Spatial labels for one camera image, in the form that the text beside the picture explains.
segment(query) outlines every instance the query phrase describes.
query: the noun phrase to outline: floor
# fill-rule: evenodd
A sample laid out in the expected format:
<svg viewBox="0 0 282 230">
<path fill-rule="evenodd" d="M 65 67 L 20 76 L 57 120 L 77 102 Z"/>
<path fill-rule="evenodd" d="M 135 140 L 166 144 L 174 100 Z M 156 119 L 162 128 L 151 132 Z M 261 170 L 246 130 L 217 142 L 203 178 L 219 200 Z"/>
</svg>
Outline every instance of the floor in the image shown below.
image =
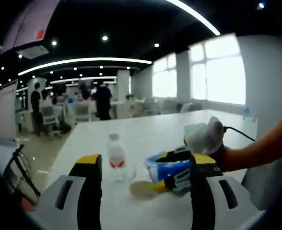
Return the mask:
<svg viewBox="0 0 282 230">
<path fill-rule="evenodd" d="M 22 154 L 26 168 L 30 172 L 33 184 L 40 192 L 46 189 L 50 168 L 71 132 L 72 130 L 62 138 L 53 137 L 52 140 L 44 135 L 38 137 L 32 133 L 18 134 L 18 141 L 24 144 Z M 34 202 L 37 201 L 33 190 L 24 180 L 20 180 L 18 188 Z"/>
</svg>

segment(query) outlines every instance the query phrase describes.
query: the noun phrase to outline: desk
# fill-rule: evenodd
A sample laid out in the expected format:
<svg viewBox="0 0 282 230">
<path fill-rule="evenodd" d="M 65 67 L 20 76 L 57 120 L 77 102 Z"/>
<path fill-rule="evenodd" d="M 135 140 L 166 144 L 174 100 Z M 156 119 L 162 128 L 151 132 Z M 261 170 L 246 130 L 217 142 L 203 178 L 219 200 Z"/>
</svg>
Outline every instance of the desk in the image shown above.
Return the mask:
<svg viewBox="0 0 282 230">
<path fill-rule="evenodd" d="M 67 138 L 52 166 L 47 184 L 50 185 L 61 175 L 68 175 L 80 157 L 99 153 L 103 159 L 102 229 L 191 229 L 190 194 L 177 198 L 172 193 L 164 193 L 153 200 L 140 201 L 130 195 L 128 180 L 121 183 L 110 180 L 107 161 L 108 134 L 119 133 L 129 171 L 150 155 L 183 145 L 184 126 L 208 122 L 212 115 L 218 117 L 225 126 L 232 126 L 256 138 L 256 122 L 243 120 L 240 115 L 212 110 L 82 123 L 78 124 Z M 249 143 L 251 141 L 239 133 L 230 130 L 225 133 L 224 144 L 231 148 L 242 148 Z M 246 170 L 239 170 L 225 174 L 242 182 L 245 173 Z"/>
</svg>

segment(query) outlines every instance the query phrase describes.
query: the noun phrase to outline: human arm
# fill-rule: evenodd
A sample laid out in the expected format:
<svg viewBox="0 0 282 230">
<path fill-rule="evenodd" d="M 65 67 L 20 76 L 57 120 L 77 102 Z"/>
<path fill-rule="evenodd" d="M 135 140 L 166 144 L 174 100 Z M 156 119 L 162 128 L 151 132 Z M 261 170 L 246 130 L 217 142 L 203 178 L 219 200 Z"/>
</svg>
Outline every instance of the human arm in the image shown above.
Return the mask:
<svg viewBox="0 0 282 230">
<path fill-rule="evenodd" d="M 282 158 L 282 117 L 268 134 L 245 148 L 229 149 L 222 146 L 210 157 L 225 172 L 252 168 Z"/>
</svg>

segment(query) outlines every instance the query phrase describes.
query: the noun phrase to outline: black ceiling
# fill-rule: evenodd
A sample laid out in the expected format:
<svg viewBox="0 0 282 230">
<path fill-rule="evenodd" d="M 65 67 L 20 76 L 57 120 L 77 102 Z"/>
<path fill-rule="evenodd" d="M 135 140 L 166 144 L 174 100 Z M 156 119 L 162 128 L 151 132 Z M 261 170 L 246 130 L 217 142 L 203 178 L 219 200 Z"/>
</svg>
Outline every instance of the black ceiling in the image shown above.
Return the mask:
<svg viewBox="0 0 282 230">
<path fill-rule="evenodd" d="M 0 0 L 0 44 L 14 19 L 29 0 Z M 182 0 L 191 6 L 221 34 L 281 35 L 281 27 L 269 9 L 257 10 L 257 0 Z M 107 35 L 109 40 L 102 41 Z M 172 52 L 215 35 L 202 23 L 166 0 L 62 0 L 57 6 L 43 41 L 19 49 L 42 44 L 49 54 L 32 60 L 18 58 L 17 49 L 0 56 L 0 83 L 16 79 L 17 73 L 37 65 L 71 58 L 116 57 L 155 61 Z M 57 40 L 53 47 L 51 41 Z M 99 69 L 99 65 L 110 66 Z M 80 62 L 48 67 L 22 75 L 44 75 L 48 81 L 86 77 L 114 76 L 118 69 L 131 67 L 131 74 L 148 64 L 123 62 Z"/>
</svg>

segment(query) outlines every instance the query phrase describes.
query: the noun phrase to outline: black cable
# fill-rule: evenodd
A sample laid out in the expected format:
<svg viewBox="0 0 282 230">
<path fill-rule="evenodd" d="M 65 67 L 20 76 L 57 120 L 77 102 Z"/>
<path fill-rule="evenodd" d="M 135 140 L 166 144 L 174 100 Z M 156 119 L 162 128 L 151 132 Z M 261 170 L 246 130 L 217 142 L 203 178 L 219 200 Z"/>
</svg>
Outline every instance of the black cable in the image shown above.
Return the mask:
<svg viewBox="0 0 282 230">
<path fill-rule="evenodd" d="M 245 133 L 243 133 L 243 132 L 237 130 L 236 128 L 226 127 L 226 126 L 225 126 L 224 128 L 225 128 L 225 132 L 227 131 L 227 129 L 232 129 L 232 130 L 234 130 L 234 131 L 236 131 L 236 132 L 242 134 L 243 136 L 247 137 L 248 139 L 250 139 L 250 140 L 252 140 L 252 141 L 256 141 L 255 139 L 253 139 L 253 138 L 251 138 L 250 136 L 246 135 Z"/>
<path fill-rule="evenodd" d="M 25 165 L 25 169 L 26 169 L 26 171 L 28 173 L 28 176 L 31 179 L 32 178 L 32 172 L 31 172 L 31 167 L 30 167 L 29 159 L 21 151 L 18 153 L 18 155 L 21 158 L 21 160 L 23 161 L 23 164 Z M 25 161 L 24 161 L 23 158 L 25 158 L 27 160 L 29 170 L 26 168 L 26 164 L 25 164 Z"/>
<path fill-rule="evenodd" d="M 19 152 L 18 152 L 18 156 L 20 157 L 20 159 L 22 160 L 22 162 L 23 162 L 23 164 L 24 164 L 24 166 L 25 166 L 25 171 L 27 172 L 30 181 L 32 181 L 32 172 L 31 172 L 31 167 L 30 167 L 29 159 L 25 156 L 25 154 L 22 153 L 22 151 L 19 151 Z M 25 158 L 25 159 L 27 160 L 29 170 L 27 169 L 26 164 L 25 164 L 25 161 L 24 161 L 23 158 Z M 33 191 L 34 191 L 34 195 L 36 196 L 37 200 L 39 201 L 40 198 L 39 198 L 38 194 L 36 193 L 36 191 L 35 191 L 34 189 L 33 189 Z"/>
<path fill-rule="evenodd" d="M 23 167 L 20 163 L 20 161 L 18 160 L 18 158 L 14 158 L 14 161 L 17 165 L 17 167 L 19 168 L 19 170 L 21 171 L 25 181 L 29 184 L 29 186 L 33 189 L 34 193 L 37 195 L 37 196 L 41 196 L 41 193 L 37 190 L 37 188 L 35 187 L 35 185 L 32 183 L 32 181 L 30 180 L 30 178 L 28 177 L 27 173 L 25 172 L 25 170 L 23 170 Z"/>
<path fill-rule="evenodd" d="M 25 171 L 26 171 L 28 177 L 29 177 L 30 180 L 31 180 L 30 172 L 29 172 L 29 170 L 27 169 L 27 165 L 26 165 L 24 159 L 22 158 L 22 156 L 21 156 L 20 154 L 19 154 L 17 157 L 19 157 L 19 159 L 21 159 L 21 161 L 23 162 L 23 166 L 24 166 L 24 168 L 25 168 Z"/>
</svg>

